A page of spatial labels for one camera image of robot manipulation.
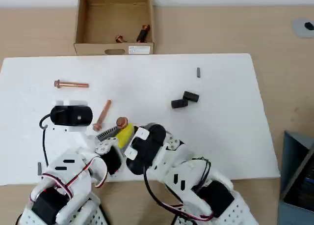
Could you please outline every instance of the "yellow object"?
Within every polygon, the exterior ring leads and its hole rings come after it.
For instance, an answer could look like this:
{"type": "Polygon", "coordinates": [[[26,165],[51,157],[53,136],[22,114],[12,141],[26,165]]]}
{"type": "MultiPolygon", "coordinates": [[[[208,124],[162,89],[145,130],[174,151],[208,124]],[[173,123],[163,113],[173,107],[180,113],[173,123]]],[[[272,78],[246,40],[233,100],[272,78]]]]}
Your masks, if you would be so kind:
{"type": "Polygon", "coordinates": [[[134,133],[133,124],[129,123],[125,129],[122,129],[117,135],[116,138],[119,140],[119,148],[123,148],[131,140],[131,137],[134,133]]]}

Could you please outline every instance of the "box label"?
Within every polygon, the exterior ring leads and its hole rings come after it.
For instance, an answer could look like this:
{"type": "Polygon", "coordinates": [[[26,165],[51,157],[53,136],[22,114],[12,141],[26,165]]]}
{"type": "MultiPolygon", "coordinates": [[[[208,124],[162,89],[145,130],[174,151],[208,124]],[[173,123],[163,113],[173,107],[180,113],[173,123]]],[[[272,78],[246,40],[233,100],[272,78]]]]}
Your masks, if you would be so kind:
{"type": "Polygon", "coordinates": [[[149,55],[150,46],[129,46],[129,55],[149,55]]]}

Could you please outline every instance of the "copper bolt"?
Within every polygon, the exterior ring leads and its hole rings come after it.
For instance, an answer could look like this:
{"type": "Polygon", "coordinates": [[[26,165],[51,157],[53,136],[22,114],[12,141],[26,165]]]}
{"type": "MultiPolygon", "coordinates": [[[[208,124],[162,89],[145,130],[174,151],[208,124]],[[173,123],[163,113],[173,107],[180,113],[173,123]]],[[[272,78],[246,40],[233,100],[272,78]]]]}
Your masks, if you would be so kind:
{"type": "Polygon", "coordinates": [[[54,81],[54,86],[57,88],[61,88],[62,86],[68,87],[89,87],[89,84],[80,84],[80,83],[73,83],[73,82],[61,82],[60,79],[54,81]]]}
{"type": "Polygon", "coordinates": [[[117,36],[116,36],[116,42],[117,42],[117,43],[123,43],[123,42],[127,42],[127,41],[125,41],[125,40],[123,39],[123,36],[117,35],[117,36]]]}
{"type": "Polygon", "coordinates": [[[104,107],[103,111],[101,112],[97,122],[93,124],[94,131],[98,132],[102,129],[102,123],[103,123],[103,121],[104,121],[104,119],[108,113],[110,105],[111,105],[111,100],[107,100],[107,103],[105,104],[105,107],[104,107]]]}
{"type": "Polygon", "coordinates": [[[147,32],[151,29],[150,25],[143,25],[142,28],[147,32]]]}
{"type": "Polygon", "coordinates": [[[129,120],[126,117],[119,117],[116,124],[119,129],[124,129],[129,124],[129,120]]]}

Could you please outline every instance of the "cardboard box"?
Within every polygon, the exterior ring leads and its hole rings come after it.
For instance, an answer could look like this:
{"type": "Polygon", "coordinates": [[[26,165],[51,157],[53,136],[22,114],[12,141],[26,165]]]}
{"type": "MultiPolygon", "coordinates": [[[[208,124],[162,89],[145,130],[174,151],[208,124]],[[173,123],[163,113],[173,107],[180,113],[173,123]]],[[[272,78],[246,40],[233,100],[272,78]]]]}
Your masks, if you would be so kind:
{"type": "Polygon", "coordinates": [[[154,49],[152,0],[79,0],[74,48],[77,55],[142,55],[154,49]],[[145,43],[136,39],[150,25],[145,43]],[[127,43],[116,43],[122,35],[127,43]]]}

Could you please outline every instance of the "wooden table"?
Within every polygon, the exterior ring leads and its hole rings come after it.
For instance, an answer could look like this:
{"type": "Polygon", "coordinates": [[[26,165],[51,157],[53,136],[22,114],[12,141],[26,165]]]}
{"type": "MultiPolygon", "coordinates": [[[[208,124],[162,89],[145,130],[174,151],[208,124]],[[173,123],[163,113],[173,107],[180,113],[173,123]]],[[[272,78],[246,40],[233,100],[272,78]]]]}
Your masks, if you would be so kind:
{"type": "MultiPolygon", "coordinates": [[[[72,8],[1,9],[0,60],[8,56],[75,55],[75,13],[72,8]]],[[[314,6],[155,10],[156,54],[251,54],[279,162],[285,129],[314,137],[314,39],[293,34],[291,21],[295,18],[314,20],[314,6]]],[[[277,223],[279,179],[234,184],[261,225],[277,223]]],[[[14,224],[32,188],[0,187],[3,224],[14,224]]],[[[152,188],[163,201],[174,201],[158,182],[152,182],[152,188]]],[[[107,183],[97,193],[114,225],[165,225],[173,218],[155,204],[143,182],[107,183]]]]}

